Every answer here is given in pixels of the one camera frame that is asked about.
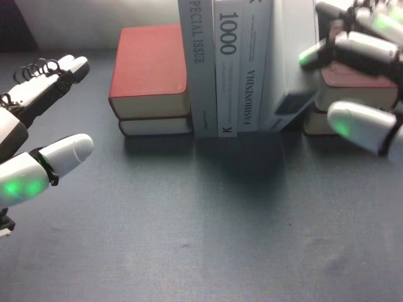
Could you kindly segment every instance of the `gray book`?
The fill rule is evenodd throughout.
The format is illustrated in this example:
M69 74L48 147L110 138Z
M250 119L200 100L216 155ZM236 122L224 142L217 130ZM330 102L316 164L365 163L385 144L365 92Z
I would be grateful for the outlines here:
M178 0L195 137L217 136L213 4Z

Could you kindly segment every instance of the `gray background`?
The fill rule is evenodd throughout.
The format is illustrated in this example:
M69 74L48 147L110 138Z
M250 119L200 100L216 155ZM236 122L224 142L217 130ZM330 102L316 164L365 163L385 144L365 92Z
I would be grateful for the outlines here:
M0 301L403 301L402 171L340 138L126 140L113 52L22 150L87 133L92 156L10 209ZM42 56L1 55L0 91Z

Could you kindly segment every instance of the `white book spine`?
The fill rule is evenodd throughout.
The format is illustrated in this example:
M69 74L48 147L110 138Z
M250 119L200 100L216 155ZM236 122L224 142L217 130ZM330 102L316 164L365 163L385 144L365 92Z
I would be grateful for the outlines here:
M241 10L241 0L215 0L215 68L219 137L237 136Z
M243 0L238 132L259 130L272 0Z
M217 137L212 0L178 0L195 137Z

